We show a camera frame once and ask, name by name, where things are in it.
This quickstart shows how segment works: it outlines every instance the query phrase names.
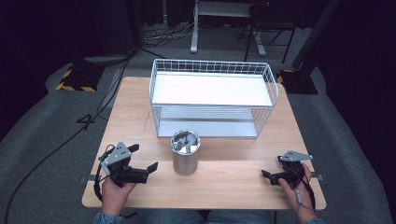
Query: white wire basket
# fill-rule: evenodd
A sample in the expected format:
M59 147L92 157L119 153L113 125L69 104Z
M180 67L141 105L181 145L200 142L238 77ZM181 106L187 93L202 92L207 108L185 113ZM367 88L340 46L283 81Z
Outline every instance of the white wire basket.
M152 66L158 137L193 130L201 137L256 138L277 98L268 63L157 59Z

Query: metal canister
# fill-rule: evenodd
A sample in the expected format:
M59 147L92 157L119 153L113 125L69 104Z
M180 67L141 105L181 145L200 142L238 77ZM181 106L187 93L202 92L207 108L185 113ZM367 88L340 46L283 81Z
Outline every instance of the metal canister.
M192 175L198 167L198 148L201 140L198 133L182 130L171 139L173 164L179 175Z

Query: chair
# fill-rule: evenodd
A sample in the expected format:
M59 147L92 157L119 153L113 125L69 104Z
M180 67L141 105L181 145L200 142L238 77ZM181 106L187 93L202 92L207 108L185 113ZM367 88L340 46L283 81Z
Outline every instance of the chair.
M254 32L278 31L277 35L272 39L269 45L286 46L286 51L282 60L282 63L284 63L296 29L296 26L293 22L293 17L290 15L288 9L283 5L283 3L281 3L281 1L277 1L251 5L249 8L249 13L250 17L248 20L248 25L243 29L241 35L238 37L238 39L240 39L248 26L250 26L245 61L248 58L250 40L253 37ZM280 34L282 34L283 31L291 31L288 44L274 44L274 41L280 36Z

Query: blue sleeve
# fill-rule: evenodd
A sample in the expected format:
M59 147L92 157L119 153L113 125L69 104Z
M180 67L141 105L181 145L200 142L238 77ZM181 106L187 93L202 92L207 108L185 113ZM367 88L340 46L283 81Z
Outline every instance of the blue sleeve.
M315 219L311 219L309 221L306 221L303 224L324 224L324 221L320 218L315 218Z
M98 213L93 220L93 224L123 224L124 220L124 217L114 217Z

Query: canister lid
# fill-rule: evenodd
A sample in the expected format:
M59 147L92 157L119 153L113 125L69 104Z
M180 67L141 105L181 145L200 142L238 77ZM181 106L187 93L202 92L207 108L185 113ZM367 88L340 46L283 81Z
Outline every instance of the canister lid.
M191 130L181 130L175 133L171 139L173 151L180 155L190 155L198 150L200 145L198 133Z

